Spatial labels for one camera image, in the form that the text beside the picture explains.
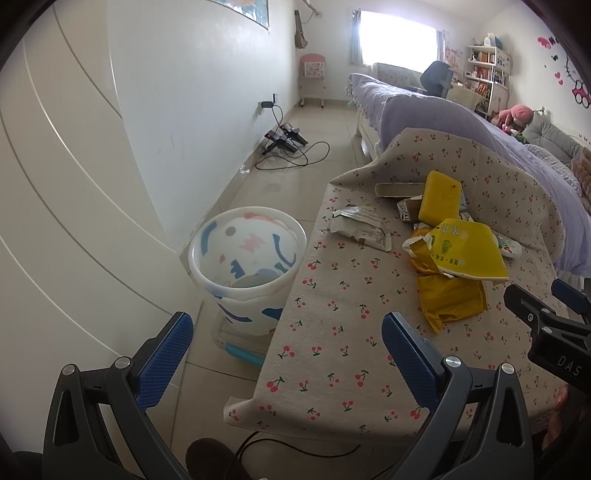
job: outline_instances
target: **purple blanket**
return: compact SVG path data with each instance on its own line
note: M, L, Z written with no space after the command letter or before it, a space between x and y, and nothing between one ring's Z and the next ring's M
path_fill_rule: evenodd
M442 98L412 93L358 73L349 76L349 91L378 131L383 150L405 128L430 128L474 140L532 175L556 203L566 231L564 251L554 266L575 275L585 275L591 268L591 217L566 182L524 145L474 112Z

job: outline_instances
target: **window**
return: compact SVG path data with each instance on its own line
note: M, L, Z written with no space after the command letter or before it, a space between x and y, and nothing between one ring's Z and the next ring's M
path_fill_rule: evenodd
M424 72L437 60L437 30L393 15L361 12L363 63L387 63Z

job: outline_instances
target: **white door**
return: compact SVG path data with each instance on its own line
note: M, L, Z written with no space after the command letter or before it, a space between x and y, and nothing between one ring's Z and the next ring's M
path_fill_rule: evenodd
M0 120L0 431L40 452L65 364L131 356L200 301L118 111L106 0L60 0L35 22L0 72ZM151 415L167 442L179 383Z

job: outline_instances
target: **hello kitty wall decal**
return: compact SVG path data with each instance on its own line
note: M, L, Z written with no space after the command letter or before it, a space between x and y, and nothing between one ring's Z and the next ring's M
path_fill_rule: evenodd
M553 61L558 61L560 58L566 59L566 63L564 65L564 75L563 72L557 70L554 73L554 77L556 78L557 83L560 86L564 85L563 76L568 78L570 82L573 82L574 88L571 91L574 97L574 101L577 102L579 105L582 105L582 107L588 109L589 105L591 104L591 96L589 95L589 90L585 83L582 81L577 70L574 68L572 61L566 56L566 53L560 47L558 40L556 40L554 37L538 37L538 43L540 44L540 46L548 50L552 50L553 47L559 49L559 52L553 53L553 55L551 55L550 58Z

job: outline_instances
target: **pink chair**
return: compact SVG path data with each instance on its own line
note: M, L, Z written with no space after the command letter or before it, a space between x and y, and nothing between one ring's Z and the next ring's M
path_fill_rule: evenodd
M325 59L322 55L317 53L308 53L300 57L300 78L298 79L298 86L300 88L300 106L304 106L306 97L304 96L305 82L321 82L322 95L320 97L320 106L324 108L324 63ZM319 98L317 96L309 96L308 98Z

